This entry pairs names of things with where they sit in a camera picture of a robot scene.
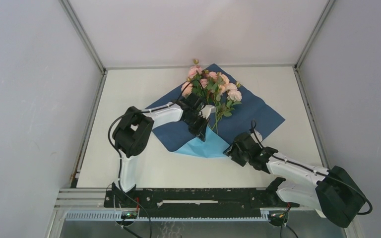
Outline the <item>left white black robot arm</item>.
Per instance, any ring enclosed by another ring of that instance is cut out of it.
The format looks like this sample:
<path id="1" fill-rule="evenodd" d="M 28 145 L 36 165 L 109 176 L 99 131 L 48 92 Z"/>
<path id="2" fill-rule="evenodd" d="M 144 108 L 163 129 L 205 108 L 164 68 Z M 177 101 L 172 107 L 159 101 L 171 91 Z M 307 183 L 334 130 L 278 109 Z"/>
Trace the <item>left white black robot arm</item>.
<path id="1" fill-rule="evenodd" d="M 146 148 L 154 128 L 183 121 L 188 125 L 190 134 L 200 141 L 205 141 L 209 122 L 209 119 L 202 115 L 205 105 L 201 97 L 191 93 L 186 98 L 173 100 L 155 108 L 139 110 L 131 106 L 112 122 L 108 130 L 108 140 L 120 156 L 118 179 L 114 182 L 119 189 L 116 194 L 118 203 L 128 207 L 135 201 L 133 190 L 136 188 L 137 157 Z"/>

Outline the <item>blue wrapping paper sheet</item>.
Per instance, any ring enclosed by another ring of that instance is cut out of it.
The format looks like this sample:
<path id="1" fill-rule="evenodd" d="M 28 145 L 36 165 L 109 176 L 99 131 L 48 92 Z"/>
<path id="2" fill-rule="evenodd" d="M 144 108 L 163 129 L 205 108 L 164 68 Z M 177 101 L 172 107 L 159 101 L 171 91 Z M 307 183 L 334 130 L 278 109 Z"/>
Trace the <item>blue wrapping paper sheet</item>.
<path id="1" fill-rule="evenodd" d="M 239 86 L 237 91 L 238 96 L 242 98 L 241 102 L 231 107 L 228 116 L 222 113 L 210 115 L 210 127 L 206 130 L 205 141 L 192 136 L 184 122 L 159 126 L 153 129 L 153 133 L 170 152 L 217 158 L 223 156 L 223 151 L 237 135 L 248 131 L 252 120 L 256 121 L 255 129 L 259 132 L 259 139 L 267 138 L 285 121 L 284 117 L 246 87 Z"/>

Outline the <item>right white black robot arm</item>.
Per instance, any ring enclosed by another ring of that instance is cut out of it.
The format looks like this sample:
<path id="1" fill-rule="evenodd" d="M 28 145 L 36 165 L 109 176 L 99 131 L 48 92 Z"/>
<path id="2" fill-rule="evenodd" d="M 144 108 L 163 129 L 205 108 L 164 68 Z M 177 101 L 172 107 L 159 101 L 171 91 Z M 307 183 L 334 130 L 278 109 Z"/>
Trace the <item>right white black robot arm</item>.
<path id="1" fill-rule="evenodd" d="M 339 166 L 332 169 L 311 166 L 292 159 L 277 149 L 263 146 L 256 133 L 243 132 L 223 152 L 240 166 L 249 164 L 276 178 L 267 187 L 272 206 L 283 202 L 309 207 L 335 225 L 346 228 L 357 215 L 373 207 L 350 175 Z"/>

